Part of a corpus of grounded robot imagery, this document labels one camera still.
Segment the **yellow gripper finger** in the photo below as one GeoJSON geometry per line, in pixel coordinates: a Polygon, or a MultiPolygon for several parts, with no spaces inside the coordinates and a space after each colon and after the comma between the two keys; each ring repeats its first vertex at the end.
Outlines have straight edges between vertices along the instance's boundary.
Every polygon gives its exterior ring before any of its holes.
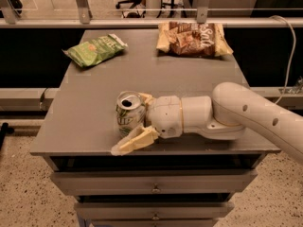
{"type": "Polygon", "coordinates": [[[140,93],[140,96],[142,97],[143,102],[146,106],[151,105],[155,101],[155,98],[150,94],[140,93]]]}
{"type": "Polygon", "coordinates": [[[111,154],[114,156],[129,154],[137,149],[153,144],[158,137],[159,133],[153,126],[144,127],[142,124],[139,124],[112,147],[111,154]]]}

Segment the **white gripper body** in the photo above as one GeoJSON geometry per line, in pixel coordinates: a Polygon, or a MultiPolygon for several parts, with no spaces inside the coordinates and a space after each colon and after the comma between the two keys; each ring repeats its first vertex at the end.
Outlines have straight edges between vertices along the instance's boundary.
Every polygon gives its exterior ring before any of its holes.
{"type": "Polygon", "coordinates": [[[181,100],[178,96],[160,96],[148,106],[146,121],[159,136],[180,137],[183,132],[181,100]]]}

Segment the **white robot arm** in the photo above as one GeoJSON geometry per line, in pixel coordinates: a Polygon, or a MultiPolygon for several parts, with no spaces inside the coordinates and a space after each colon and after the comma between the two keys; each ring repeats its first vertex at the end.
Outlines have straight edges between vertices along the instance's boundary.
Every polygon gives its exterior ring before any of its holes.
{"type": "Polygon", "coordinates": [[[234,82],[218,84],[211,96],[160,96],[125,91],[116,99],[122,139],[115,156],[145,148],[161,137],[196,133],[215,140],[235,140],[245,129],[265,137],[303,163],[303,118],[234,82]]]}

